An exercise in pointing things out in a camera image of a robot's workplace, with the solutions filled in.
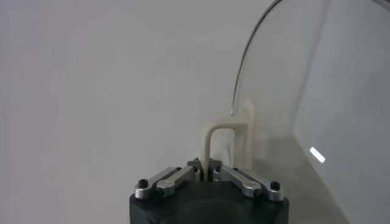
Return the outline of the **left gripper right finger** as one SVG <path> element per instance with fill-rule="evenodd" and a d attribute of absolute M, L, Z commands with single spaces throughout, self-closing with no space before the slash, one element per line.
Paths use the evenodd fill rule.
<path fill-rule="evenodd" d="M 278 181 L 267 180 L 255 172 L 231 166 L 223 166 L 219 160 L 210 160 L 212 181 L 228 181 L 249 198 L 264 196 L 269 201 L 283 201 L 285 194 Z"/>

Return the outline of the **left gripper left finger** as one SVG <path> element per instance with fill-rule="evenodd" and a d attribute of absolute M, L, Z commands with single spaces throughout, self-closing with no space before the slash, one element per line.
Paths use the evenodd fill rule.
<path fill-rule="evenodd" d="M 161 192 L 164 197 L 175 194 L 186 181 L 200 181 L 202 179 L 202 166 L 198 158 L 188 161 L 185 167 L 167 167 L 158 174 L 140 179 L 135 185 L 135 198 L 148 200 L 156 192 Z"/>

